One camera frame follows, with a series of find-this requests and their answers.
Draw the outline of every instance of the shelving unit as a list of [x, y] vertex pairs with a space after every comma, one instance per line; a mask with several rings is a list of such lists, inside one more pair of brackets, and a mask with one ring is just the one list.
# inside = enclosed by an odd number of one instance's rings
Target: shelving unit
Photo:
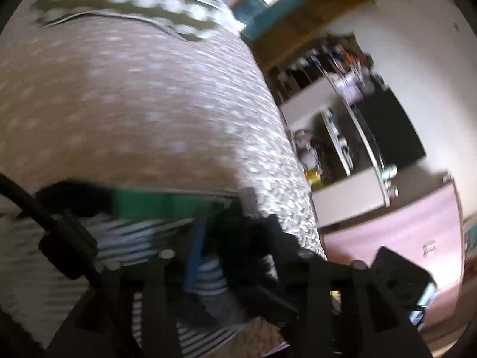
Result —
[[[311, 129], [332, 148], [333, 157], [329, 158], [329, 163], [335, 176], [327, 185], [311, 193], [319, 227], [389, 206], [380, 162], [356, 115], [338, 95], [330, 77], [324, 74], [280, 108], [291, 132]], [[325, 114], [327, 109], [331, 109], [333, 122], [357, 153], [353, 169], [348, 166], [338, 136]]]

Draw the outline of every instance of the cabinet door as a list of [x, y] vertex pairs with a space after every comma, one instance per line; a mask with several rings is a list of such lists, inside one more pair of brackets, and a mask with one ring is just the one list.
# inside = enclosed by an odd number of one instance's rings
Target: cabinet door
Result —
[[380, 246], [387, 246], [428, 270], [438, 289], [460, 281], [462, 234], [454, 184], [399, 210], [369, 222], [323, 235], [330, 261], [373, 262]]
[[313, 192], [318, 226], [332, 225], [384, 206], [380, 182], [374, 167], [370, 167]]

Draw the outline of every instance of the white wall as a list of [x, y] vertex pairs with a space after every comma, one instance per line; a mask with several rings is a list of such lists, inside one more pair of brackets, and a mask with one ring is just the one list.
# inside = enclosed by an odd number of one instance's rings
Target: white wall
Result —
[[[450, 170], [464, 216], [475, 213], [477, 39], [450, 0], [376, 3], [341, 17], [325, 31], [355, 33], [421, 138], [428, 156], [419, 167], [431, 174]], [[422, 171], [408, 173], [412, 177]], [[406, 183], [420, 181], [416, 176]]]

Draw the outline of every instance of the brown polka dot fabric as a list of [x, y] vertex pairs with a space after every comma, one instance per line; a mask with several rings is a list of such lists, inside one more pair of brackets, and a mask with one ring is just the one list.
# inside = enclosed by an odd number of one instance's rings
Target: brown polka dot fabric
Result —
[[40, 28], [24, 0], [0, 35], [0, 167], [29, 191], [65, 178], [240, 189], [323, 254], [308, 188], [247, 46], [85, 16]]

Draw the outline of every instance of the teal wall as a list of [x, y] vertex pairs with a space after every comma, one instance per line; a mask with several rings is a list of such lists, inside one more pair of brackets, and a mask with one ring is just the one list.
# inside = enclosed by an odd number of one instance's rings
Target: teal wall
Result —
[[238, 21], [247, 25], [242, 31], [242, 36], [253, 41], [305, 1], [279, 0], [271, 7], [267, 7], [263, 0], [245, 0], [233, 12]]

